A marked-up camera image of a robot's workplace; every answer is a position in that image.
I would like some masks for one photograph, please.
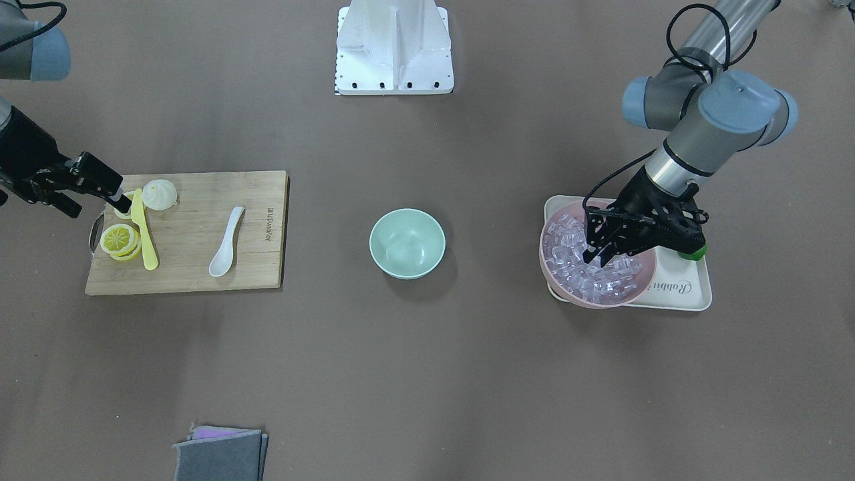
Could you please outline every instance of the metal bracket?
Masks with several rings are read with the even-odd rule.
[[[353,0],[339,11],[335,92],[451,93],[448,12],[433,0]]]

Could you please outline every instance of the blue joint cap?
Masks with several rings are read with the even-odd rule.
[[[781,96],[758,77],[728,70],[700,94],[700,113],[712,125],[734,134],[757,132],[781,108]]]
[[[767,145],[772,145],[778,140],[787,137],[787,134],[789,134],[790,131],[793,130],[793,128],[796,126],[796,122],[799,121],[799,105],[796,104],[796,99],[793,98],[793,96],[789,93],[784,92],[783,90],[775,89],[775,91],[780,93],[781,96],[784,97],[784,101],[787,102],[787,110],[789,112],[789,115],[787,116],[787,125],[784,127],[784,131],[781,132],[781,135],[778,135],[777,139],[772,140]]]
[[[637,77],[629,82],[627,90],[623,92],[623,101],[621,102],[623,118],[627,122],[643,128],[649,128],[644,113],[644,96],[649,80],[650,77]]]
[[[35,22],[35,30],[42,27]],[[71,72],[71,50],[65,34],[53,27],[32,40],[30,80],[62,80]]]

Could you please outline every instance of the ceramic spoon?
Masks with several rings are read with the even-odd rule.
[[[232,209],[232,215],[228,218],[226,225],[226,233],[222,236],[222,244],[217,250],[214,258],[211,259],[211,264],[208,266],[208,273],[213,277],[223,276],[232,268],[234,261],[234,229],[238,225],[240,216],[243,215],[244,208],[237,206]]]

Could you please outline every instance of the pink bowl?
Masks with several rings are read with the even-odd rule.
[[[595,207],[606,207],[608,204],[605,202],[597,201],[597,200],[589,200],[588,205],[593,205]],[[656,271],[656,252],[653,249],[649,251],[642,252],[635,256],[641,264],[642,268],[638,274],[635,275],[635,281],[638,284],[638,288],[636,288],[633,292],[631,292],[627,297],[625,297],[620,302],[615,304],[596,304],[587,300],[583,300],[580,297],[573,295],[570,291],[563,288],[560,283],[558,283],[558,279],[552,272],[549,270],[549,267],[546,265],[546,252],[543,249],[543,237],[546,235],[546,230],[549,228],[549,225],[558,221],[564,214],[570,214],[571,216],[578,219],[580,222],[585,222],[585,210],[582,209],[582,201],[579,200],[574,202],[573,204],[566,205],[561,209],[558,209],[552,217],[549,218],[548,221],[543,226],[543,229],[540,230],[540,244],[538,245],[538,257],[540,258],[540,270],[543,271],[544,277],[546,277],[546,281],[549,283],[549,287],[555,291],[555,294],[558,294],[564,300],[568,300],[577,306],[587,307],[589,309],[607,309],[609,307],[619,307],[625,306],[626,304],[631,303],[632,301],[638,299],[644,292],[647,291],[647,288],[650,286],[650,282],[653,280],[653,272]]]

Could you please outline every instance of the gray cloth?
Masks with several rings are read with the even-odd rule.
[[[192,429],[178,450],[175,481],[261,481],[268,436],[260,430]]]

